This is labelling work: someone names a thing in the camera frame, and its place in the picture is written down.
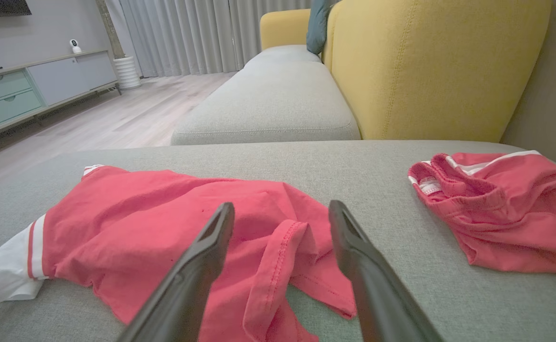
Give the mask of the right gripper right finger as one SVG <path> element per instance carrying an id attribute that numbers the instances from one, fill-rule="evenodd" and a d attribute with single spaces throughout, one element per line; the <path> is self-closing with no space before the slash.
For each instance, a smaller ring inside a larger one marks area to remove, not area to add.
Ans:
<path id="1" fill-rule="evenodd" d="M 363 340 L 441 342 L 434 325 L 343 202 L 330 202 L 329 221 L 337 264 L 352 285 Z"/>

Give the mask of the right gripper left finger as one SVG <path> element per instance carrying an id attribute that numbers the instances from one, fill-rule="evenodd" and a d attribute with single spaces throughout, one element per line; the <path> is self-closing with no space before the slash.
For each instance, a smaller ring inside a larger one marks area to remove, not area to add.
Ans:
<path id="1" fill-rule="evenodd" d="M 234 219 L 232 203 L 219 205 L 118 342 L 197 342 L 211 286 L 223 271 Z"/>

